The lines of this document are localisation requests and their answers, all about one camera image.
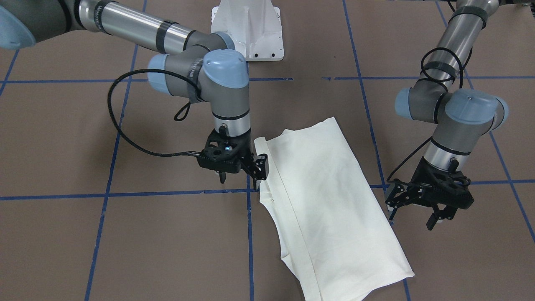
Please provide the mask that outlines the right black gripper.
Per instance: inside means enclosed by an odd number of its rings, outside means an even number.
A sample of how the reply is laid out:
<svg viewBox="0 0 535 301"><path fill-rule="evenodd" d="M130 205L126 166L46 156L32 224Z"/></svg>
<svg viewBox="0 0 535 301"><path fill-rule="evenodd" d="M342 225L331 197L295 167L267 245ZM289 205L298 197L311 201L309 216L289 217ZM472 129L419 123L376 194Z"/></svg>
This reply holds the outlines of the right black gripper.
<svg viewBox="0 0 535 301"><path fill-rule="evenodd" d="M205 168L219 172L222 184L226 181L226 173L239 173L240 170L256 181L266 180L269 157L253 154L251 141L251 130L237 137L226 137L212 130L205 146Z"/></svg>

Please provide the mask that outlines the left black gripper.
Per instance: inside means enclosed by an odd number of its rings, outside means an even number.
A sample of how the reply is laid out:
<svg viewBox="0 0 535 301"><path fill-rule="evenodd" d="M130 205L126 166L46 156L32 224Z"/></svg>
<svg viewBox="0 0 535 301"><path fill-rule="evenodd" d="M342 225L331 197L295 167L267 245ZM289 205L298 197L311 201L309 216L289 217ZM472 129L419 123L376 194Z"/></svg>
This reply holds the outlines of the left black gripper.
<svg viewBox="0 0 535 301"><path fill-rule="evenodd" d="M439 220L453 219L457 208L468 209L474 202L468 190L471 181L462 171L449 173L437 169L424 158L421 158L413 174L412 183L417 185L418 196L415 204L433 209L433 214L426 222L429 231L433 230ZM389 220L393 221L397 210L410 203L411 199L408 196L388 198ZM440 204L445 204L445 207L440 209Z"/></svg>

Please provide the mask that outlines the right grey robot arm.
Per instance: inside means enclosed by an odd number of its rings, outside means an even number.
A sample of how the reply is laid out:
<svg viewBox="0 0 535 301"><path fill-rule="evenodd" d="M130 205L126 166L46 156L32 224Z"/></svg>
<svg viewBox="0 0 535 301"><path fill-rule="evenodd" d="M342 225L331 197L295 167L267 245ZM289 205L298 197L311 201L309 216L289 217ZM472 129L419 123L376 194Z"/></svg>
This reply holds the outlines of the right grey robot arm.
<svg viewBox="0 0 535 301"><path fill-rule="evenodd" d="M243 170L254 181L269 174L267 154L252 151L249 74L246 59L223 32L205 34L149 15L115 0L2 0L1 47L18 50L64 33L85 29L133 42L157 54L146 69L119 76L107 95L109 115L118 134L141 152L157 157L191 156L201 168L214 170L224 183L227 173ZM189 102L175 115L182 121L192 104L208 102L214 129L200 152L151 152L122 131L112 109L115 86L146 74L161 93Z"/></svg>

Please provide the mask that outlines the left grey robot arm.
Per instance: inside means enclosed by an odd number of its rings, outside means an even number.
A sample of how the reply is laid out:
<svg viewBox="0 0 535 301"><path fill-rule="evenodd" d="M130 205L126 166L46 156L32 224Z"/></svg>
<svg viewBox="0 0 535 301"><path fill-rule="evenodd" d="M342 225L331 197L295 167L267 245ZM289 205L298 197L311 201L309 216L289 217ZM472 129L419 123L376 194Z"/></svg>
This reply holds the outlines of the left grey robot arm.
<svg viewBox="0 0 535 301"><path fill-rule="evenodd" d="M458 0L438 45L420 62L420 78L411 88L402 89L395 99L399 116L431 122L433 135L424 141L425 154L409 182L393 179L385 202L395 217L400 207L417 204L430 207L433 213L426 226L432 230L440 220L451 220L458 209L473 202L471 183L462 173L477 141L506 121L509 108L500 97L459 88L450 92L454 82L463 81L463 72L472 47L489 18L506 0Z"/></svg>

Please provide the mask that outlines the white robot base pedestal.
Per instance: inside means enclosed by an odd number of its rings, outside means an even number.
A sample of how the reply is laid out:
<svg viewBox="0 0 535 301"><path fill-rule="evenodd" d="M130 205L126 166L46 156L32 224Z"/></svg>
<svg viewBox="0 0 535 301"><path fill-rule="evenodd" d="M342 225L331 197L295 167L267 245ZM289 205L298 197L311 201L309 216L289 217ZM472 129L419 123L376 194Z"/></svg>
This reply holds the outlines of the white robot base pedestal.
<svg viewBox="0 0 535 301"><path fill-rule="evenodd" d="M284 58L281 13L270 0L222 0L211 10L211 31L230 36L247 61Z"/></svg>

